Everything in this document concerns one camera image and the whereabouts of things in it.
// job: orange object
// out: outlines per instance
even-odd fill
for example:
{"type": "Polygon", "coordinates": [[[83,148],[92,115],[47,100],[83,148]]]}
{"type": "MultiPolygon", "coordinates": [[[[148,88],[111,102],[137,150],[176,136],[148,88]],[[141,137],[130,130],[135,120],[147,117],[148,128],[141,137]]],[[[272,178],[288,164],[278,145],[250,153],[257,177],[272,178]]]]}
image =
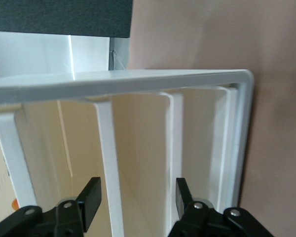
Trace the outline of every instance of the orange object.
{"type": "Polygon", "coordinates": [[[13,200],[11,206],[12,206],[13,210],[15,210],[15,211],[17,211],[18,209],[20,209],[19,203],[18,203],[18,200],[17,199],[13,200]]]}

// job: shelving unit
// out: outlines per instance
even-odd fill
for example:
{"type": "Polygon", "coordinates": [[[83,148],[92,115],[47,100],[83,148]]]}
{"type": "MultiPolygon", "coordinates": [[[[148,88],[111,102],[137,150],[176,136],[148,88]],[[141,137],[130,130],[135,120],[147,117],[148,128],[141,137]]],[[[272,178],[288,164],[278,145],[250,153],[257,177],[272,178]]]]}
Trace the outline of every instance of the shelving unit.
{"type": "Polygon", "coordinates": [[[101,176],[87,236],[135,237],[167,236],[176,177],[218,211],[237,205],[252,89],[246,70],[0,79],[0,145],[20,206],[47,211],[101,176]]]}

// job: screw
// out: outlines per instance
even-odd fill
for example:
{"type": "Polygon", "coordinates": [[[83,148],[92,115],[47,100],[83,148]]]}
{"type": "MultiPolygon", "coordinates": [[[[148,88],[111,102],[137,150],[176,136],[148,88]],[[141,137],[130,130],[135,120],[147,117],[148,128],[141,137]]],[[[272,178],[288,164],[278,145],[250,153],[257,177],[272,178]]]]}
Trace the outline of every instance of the screw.
{"type": "Polygon", "coordinates": [[[68,208],[68,207],[71,207],[72,206],[72,203],[71,202],[66,202],[64,204],[64,208],[68,208]]]}
{"type": "Polygon", "coordinates": [[[31,208],[31,209],[28,209],[24,214],[25,215],[31,215],[34,212],[35,212],[35,210],[33,208],[31,208]]]}
{"type": "Polygon", "coordinates": [[[194,208],[201,209],[202,207],[203,207],[203,204],[201,204],[200,202],[195,202],[194,203],[194,208]]]}
{"type": "Polygon", "coordinates": [[[232,216],[240,216],[240,211],[238,211],[236,209],[232,209],[232,210],[230,210],[230,214],[232,216]]]}

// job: pink surface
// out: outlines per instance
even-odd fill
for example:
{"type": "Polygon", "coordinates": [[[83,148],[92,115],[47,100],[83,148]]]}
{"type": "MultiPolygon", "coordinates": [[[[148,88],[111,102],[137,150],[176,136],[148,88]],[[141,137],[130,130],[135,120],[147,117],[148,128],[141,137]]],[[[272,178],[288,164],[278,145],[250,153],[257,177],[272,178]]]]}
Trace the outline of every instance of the pink surface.
{"type": "Polygon", "coordinates": [[[134,0],[129,69],[249,69],[241,206],[296,237],[296,0],[134,0]]]}

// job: silver screw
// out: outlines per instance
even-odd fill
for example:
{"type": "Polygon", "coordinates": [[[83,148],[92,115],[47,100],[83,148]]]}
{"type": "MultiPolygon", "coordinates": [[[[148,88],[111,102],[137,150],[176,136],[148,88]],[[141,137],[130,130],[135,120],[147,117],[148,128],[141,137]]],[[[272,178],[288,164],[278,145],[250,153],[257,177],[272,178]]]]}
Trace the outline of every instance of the silver screw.
{"type": "Polygon", "coordinates": [[[240,211],[238,211],[236,209],[232,209],[232,210],[230,210],[230,214],[232,216],[240,216],[240,211]]]}
{"type": "Polygon", "coordinates": [[[64,208],[68,208],[68,207],[71,207],[72,206],[72,203],[71,202],[66,202],[64,204],[64,208]]]}
{"type": "Polygon", "coordinates": [[[35,212],[35,210],[33,208],[31,208],[31,209],[27,210],[24,214],[25,215],[31,215],[34,212],[35,212]]]}
{"type": "Polygon", "coordinates": [[[203,207],[203,204],[201,204],[200,202],[195,202],[194,203],[194,208],[201,209],[202,207],[203,207]]]}

